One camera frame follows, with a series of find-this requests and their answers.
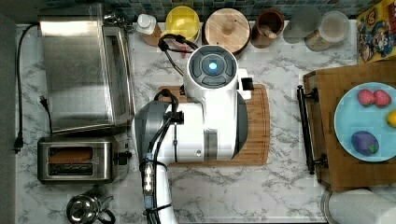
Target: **power cord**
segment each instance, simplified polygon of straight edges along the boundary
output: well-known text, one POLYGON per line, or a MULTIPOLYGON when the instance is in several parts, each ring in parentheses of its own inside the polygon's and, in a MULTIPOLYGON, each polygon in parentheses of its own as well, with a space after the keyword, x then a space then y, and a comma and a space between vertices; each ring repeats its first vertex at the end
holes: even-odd
POLYGON ((43 105, 44 109, 46 109, 47 114, 49 116, 49 133, 50 133, 50 136, 52 136, 52 121, 50 118, 49 101, 43 95, 40 96, 40 104, 43 105))
POLYGON ((174 51, 174 52, 182 52, 182 53, 193 53, 193 51, 190 50, 183 50, 183 49, 171 49, 169 48, 169 45, 165 42, 165 39, 175 39, 176 42, 180 44, 187 44, 190 46, 192 49, 198 49, 198 46, 191 41, 187 40, 186 37, 183 35, 173 35, 173 34, 166 34, 163 35, 159 40, 158 40, 158 47, 165 52, 166 57, 168 58, 169 62, 172 64, 172 66, 177 70, 177 72, 184 77, 183 71, 175 64, 175 62, 172 60, 171 56, 168 53, 168 50, 174 51))
MULTIPOLYGON (((162 164, 161 162, 157 161, 157 159, 158 159, 158 154, 159 154, 159 151, 161 148, 161 144, 163 142, 163 139, 166 136, 166 133, 168 132, 170 125, 172 123, 180 123, 181 124, 184 122, 183 112, 182 111, 177 112, 178 99, 176 98, 176 96, 174 94, 172 94, 172 92, 170 92, 168 89, 164 89, 155 95, 154 101, 159 101, 161 97, 169 97, 171 99, 172 109, 171 109, 171 112, 167 112, 163 115, 163 125, 158 130, 158 132, 156 132, 154 134, 153 138, 151 139, 151 141, 149 142, 149 145, 148 145, 148 154, 151 154, 154 149, 155 142, 157 142, 156 150, 154 152, 154 158, 151 161, 153 163, 153 167, 152 167, 152 169, 153 169, 153 171, 152 171, 152 206, 153 206, 153 208, 151 206, 151 208, 146 211, 146 217, 147 217, 148 224, 161 224, 158 211, 171 206, 171 204, 167 204, 167 205, 158 207, 158 204, 157 204, 157 165, 160 164, 160 165, 164 166, 166 169, 166 166, 164 164, 162 164)), ((140 166, 143 168, 143 166, 145 166, 146 162, 147 161, 142 162, 140 164, 140 166)), ((142 172, 142 179, 143 179, 144 178, 143 169, 141 169, 141 172, 142 172)))
POLYGON ((14 148, 12 150, 15 151, 15 153, 18 153, 21 151, 21 148, 23 148, 23 123, 22 123, 22 87, 21 87, 21 47, 22 47, 22 41, 23 38, 26 36, 27 32, 34 26, 37 26, 38 23, 33 23, 29 25, 22 33, 20 42, 18 43, 18 50, 17 50, 17 55, 16 57, 16 76, 17 76, 17 84, 18 84, 18 109, 19 109, 19 131, 18 131, 18 136, 17 139, 15 140, 14 143, 14 148))

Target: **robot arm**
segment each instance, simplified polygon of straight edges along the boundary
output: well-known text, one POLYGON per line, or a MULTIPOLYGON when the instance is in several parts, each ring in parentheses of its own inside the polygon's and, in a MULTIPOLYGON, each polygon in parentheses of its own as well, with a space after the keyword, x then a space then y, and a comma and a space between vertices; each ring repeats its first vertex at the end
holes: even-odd
MULTIPOLYGON (((132 132, 141 162, 148 223, 177 223, 166 174, 168 164, 230 160, 245 144, 248 113, 236 88, 236 71, 236 59, 228 50, 201 47, 191 55, 184 76, 190 103, 152 101, 135 115, 132 132), (219 70, 213 69, 213 63, 219 70)), ((164 95, 174 99, 170 91, 164 95)))

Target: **cutting board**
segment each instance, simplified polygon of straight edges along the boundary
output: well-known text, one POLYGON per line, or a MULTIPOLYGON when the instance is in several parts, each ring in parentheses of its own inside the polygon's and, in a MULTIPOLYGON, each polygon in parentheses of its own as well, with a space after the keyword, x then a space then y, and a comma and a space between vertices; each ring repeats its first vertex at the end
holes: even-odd
MULTIPOLYGON (((160 90, 168 89, 179 100, 187 103, 185 95, 180 95, 179 86, 162 86, 160 90)), ((254 85, 250 100, 246 101, 248 116, 247 142, 230 161, 200 161, 179 162, 172 166, 249 166, 264 165, 267 162, 270 144, 270 110, 267 91, 261 84, 254 85)))

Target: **wooden tray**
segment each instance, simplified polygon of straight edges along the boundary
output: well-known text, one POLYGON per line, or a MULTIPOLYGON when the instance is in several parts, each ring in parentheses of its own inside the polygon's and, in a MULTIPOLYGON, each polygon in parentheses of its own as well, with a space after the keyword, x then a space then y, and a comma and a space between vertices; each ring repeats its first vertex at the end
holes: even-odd
MULTIPOLYGON (((187 103, 186 96, 180 96, 179 86, 162 86, 168 89, 179 100, 187 103)), ((238 166, 238 165, 264 165, 267 162, 270 144, 270 110, 268 106, 267 91, 261 84, 254 84, 252 97, 247 103, 248 133, 247 142, 241 151, 230 161, 201 161, 179 162, 173 166, 238 166)))
POLYGON ((319 69, 304 76, 305 92, 318 88, 318 102, 307 101, 314 159, 326 154, 329 168, 316 166, 318 182, 331 190, 347 190, 396 183, 396 158, 360 161, 347 153, 335 135, 334 112, 350 89, 366 82, 396 87, 396 62, 386 61, 319 69))

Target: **yellow egg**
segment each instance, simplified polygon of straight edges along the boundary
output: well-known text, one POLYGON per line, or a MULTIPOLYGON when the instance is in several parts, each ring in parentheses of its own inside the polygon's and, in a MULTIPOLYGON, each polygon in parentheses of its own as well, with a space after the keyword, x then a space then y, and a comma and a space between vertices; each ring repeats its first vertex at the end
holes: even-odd
POLYGON ((389 126, 396 128, 396 109, 392 110, 387 115, 387 123, 389 126))

